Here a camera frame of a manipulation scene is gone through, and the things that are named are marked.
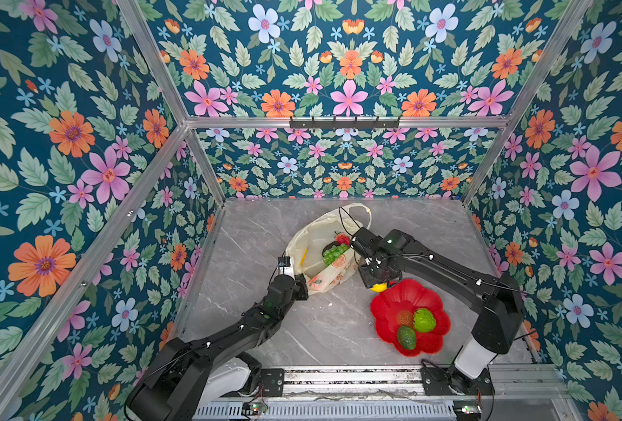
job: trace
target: green fruit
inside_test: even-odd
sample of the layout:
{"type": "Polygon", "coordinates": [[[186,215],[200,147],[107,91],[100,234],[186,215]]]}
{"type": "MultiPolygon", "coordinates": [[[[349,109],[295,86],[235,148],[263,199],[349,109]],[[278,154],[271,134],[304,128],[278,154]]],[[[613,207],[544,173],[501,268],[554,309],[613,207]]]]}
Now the green fruit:
{"type": "Polygon", "coordinates": [[[397,331],[397,341],[408,351],[416,348],[416,332],[409,326],[400,326],[397,331]]]}
{"type": "Polygon", "coordinates": [[[414,329],[418,332],[426,333],[435,329],[437,321],[427,308],[419,308],[414,313],[414,329]]]}

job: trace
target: red bowl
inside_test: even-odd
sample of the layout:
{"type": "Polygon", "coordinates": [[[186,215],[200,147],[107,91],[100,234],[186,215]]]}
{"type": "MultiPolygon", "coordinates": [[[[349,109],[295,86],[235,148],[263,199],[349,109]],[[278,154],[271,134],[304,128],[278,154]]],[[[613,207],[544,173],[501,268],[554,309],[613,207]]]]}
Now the red bowl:
{"type": "Polygon", "coordinates": [[[376,319],[374,327],[382,341],[392,343],[397,351],[407,357],[421,353],[437,354],[444,345],[444,336],[451,329],[449,316],[442,309],[442,299],[434,291],[419,282],[406,279],[374,297],[370,305],[376,319]],[[402,325],[411,327],[413,314],[419,308],[427,308],[437,322],[431,332],[416,332],[416,348],[404,349],[397,341],[397,331],[402,325]]]}

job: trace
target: white plastic bag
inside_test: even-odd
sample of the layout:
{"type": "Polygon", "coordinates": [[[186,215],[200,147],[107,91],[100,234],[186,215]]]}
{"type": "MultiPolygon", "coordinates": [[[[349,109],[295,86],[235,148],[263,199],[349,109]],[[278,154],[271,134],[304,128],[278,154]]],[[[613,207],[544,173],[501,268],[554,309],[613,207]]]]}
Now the white plastic bag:
{"type": "Polygon", "coordinates": [[[357,225],[349,217],[348,211],[352,207],[363,207],[370,215],[367,229],[372,225],[372,211],[369,207],[360,203],[350,203],[342,206],[346,212],[339,214],[339,209],[332,210],[309,223],[307,226],[297,231],[285,249],[286,255],[292,257],[295,275],[304,274],[309,288],[309,295],[316,292],[329,291],[342,281],[348,279],[356,273],[357,260],[360,258],[355,255],[355,251],[349,248],[339,256],[331,265],[325,267],[323,262],[323,248],[335,241],[338,233],[347,235],[354,234],[362,223],[357,225]]]}

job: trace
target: robotic arm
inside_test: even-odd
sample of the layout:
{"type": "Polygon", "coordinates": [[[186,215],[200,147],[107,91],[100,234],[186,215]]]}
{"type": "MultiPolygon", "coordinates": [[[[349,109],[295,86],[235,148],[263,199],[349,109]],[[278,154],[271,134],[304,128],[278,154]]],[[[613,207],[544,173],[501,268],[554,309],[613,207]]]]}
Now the robotic arm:
{"type": "MultiPolygon", "coordinates": [[[[524,319],[517,281],[507,274],[499,279],[458,265],[399,230],[382,238],[360,228],[350,247],[365,258],[359,273],[366,288],[387,288],[407,272],[434,283],[479,314],[472,336],[446,372],[454,391],[474,391],[474,379],[497,354],[507,354],[524,319]]],[[[290,274],[290,257],[279,258],[279,274],[269,284],[267,295],[242,313],[238,322],[201,340],[185,343],[176,338],[166,343],[126,406],[143,421],[187,421],[197,406],[226,392],[252,393],[260,366],[244,351],[271,338],[294,302],[308,298],[303,278],[290,274]],[[246,376],[232,381],[227,389],[217,386],[220,376],[239,366],[246,376]]]]}

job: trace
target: floral wallpaper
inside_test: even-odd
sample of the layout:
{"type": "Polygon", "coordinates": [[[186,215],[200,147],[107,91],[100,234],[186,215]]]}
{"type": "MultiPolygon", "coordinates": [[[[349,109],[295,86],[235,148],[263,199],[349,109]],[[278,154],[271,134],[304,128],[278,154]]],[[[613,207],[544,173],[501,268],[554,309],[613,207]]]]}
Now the floral wallpaper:
{"type": "MultiPolygon", "coordinates": [[[[169,0],[141,8],[198,116],[484,116],[507,113],[567,4],[169,0]]],[[[550,91],[543,86],[538,97],[550,91]]]]}
{"type": "MultiPolygon", "coordinates": [[[[0,370],[173,128],[114,3],[0,1],[0,370]]],[[[116,419],[101,393],[158,349],[210,226],[186,145],[169,165],[8,418],[116,419]]]]}
{"type": "Polygon", "coordinates": [[[595,1],[472,207],[582,414],[622,420],[622,2],[595,1]]]}

